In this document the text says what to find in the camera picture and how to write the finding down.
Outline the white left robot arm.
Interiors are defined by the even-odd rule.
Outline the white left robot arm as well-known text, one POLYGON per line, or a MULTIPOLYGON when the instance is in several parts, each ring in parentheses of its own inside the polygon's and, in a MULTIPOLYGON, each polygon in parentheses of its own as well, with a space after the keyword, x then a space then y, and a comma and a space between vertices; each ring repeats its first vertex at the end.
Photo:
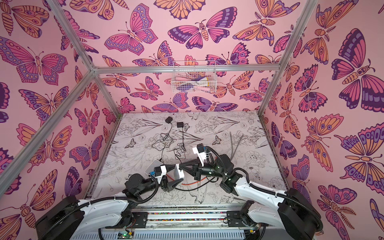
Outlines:
POLYGON ((94 200, 66 197, 36 223, 40 240, 69 240, 102 228, 122 229, 135 224, 132 210, 151 200, 160 189, 173 190, 185 174, 176 165, 161 165, 148 178, 133 174, 125 182, 122 195, 94 200))

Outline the black power adapter left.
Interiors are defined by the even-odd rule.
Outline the black power adapter left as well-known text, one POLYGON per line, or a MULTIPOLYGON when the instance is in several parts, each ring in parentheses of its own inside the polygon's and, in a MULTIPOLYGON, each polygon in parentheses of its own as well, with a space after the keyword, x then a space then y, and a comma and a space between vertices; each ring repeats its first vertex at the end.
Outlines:
POLYGON ((172 118, 172 117, 167 117, 166 120, 165 120, 165 122, 166 122, 167 124, 171 124, 171 123, 173 122, 173 118, 172 118))

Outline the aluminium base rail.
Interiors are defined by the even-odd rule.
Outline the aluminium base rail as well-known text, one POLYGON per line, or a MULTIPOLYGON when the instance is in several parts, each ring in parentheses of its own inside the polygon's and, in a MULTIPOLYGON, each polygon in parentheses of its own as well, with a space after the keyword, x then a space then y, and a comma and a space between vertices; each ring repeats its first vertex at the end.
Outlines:
POLYGON ((277 214, 253 204, 248 214, 255 219, 247 225, 244 204, 223 206, 184 206, 181 208, 138 208, 131 222, 122 227, 104 227, 103 217, 97 227, 81 230, 73 240, 290 240, 277 214))

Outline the white network switch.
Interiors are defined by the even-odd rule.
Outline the white network switch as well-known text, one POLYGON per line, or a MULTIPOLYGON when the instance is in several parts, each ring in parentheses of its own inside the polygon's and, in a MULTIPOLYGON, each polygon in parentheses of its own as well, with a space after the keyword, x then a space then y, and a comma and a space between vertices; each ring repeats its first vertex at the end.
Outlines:
POLYGON ((184 179, 185 177, 184 171, 180 169, 180 164, 175 165, 174 177, 175 177, 175 180, 184 179))
POLYGON ((145 173, 149 175, 151 172, 155 170, 156 167, 160 167, 161 165, 163 165, 162 162, 158 160, 153 160, 153 162, 146 168, 145 173))

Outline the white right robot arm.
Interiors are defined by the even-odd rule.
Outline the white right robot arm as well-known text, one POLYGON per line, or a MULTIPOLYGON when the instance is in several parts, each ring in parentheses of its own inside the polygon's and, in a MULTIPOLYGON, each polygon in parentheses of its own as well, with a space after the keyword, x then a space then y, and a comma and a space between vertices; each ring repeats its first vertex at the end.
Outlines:
POLYGON ((252 182, 246 170, 235 167, 230 157, 211 147, 198 145, 193 152, 197 158, 177 164, 175 176, 218 178, 222 190, 246 200, 239 212, 243 224, 284 229, 294 240, 311 240, 323 230, 320 214, 298 190, 282 191, 252 182))

